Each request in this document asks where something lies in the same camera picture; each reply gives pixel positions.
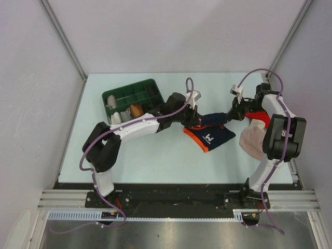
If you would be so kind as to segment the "navy orange underwear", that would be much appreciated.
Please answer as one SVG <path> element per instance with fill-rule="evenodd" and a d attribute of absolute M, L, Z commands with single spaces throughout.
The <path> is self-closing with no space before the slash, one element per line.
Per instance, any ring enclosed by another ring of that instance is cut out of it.
<path fill-rule="evenodd" d="M 188 135 L 205 153 L 210 152 L 229 140 L 236 137 L 236 134 L 225 127 L 229 122 L 225 113 L 212 113 L 199 115 L 201 124 L 184 128 Z"/>

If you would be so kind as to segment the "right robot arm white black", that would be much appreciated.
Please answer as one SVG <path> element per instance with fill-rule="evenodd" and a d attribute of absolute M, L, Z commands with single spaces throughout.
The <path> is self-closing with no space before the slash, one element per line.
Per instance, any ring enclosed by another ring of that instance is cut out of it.
<path fill-rule="evenodd" d="M 297 117 L 285 105 L 280 92 L 271 90 L 269 84 L 256 87 L 254 98 L 244 98 L 241 86 L 232 86 L 235 96 L 226 117 L 230 120 L 243 120 L 246 114 L 264 112 L 270 118 L 262 142 L 263 158 L 251 177 L 236 193 L 223 197 L 225 209 L 255 209 L 269 205 L 267 190 L 269 184 L 283 163 L 297 158 L 301 152 L 307 122 Z"/>

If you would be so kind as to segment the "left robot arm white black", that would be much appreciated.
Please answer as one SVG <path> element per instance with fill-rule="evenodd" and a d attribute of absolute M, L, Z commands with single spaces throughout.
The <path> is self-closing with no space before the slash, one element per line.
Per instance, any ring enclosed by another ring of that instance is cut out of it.
<path fill-rule="evenodd" d="M 120 146 L 139 137 L 155 134 L 168 129 L 173 123 L 185 127 L 201 124 L 196 101 L 201 98 L 199 91 L 185 95 L 174 92 L 159 107 L 152 109 L 139 118 L 107 125 L 96 124 L 82 147 L 83 156 L 79 163 L 82 171 L 91 171 L 97 202 L 107 208 L 115 201 L 111 168 L 115 165 Z"/>

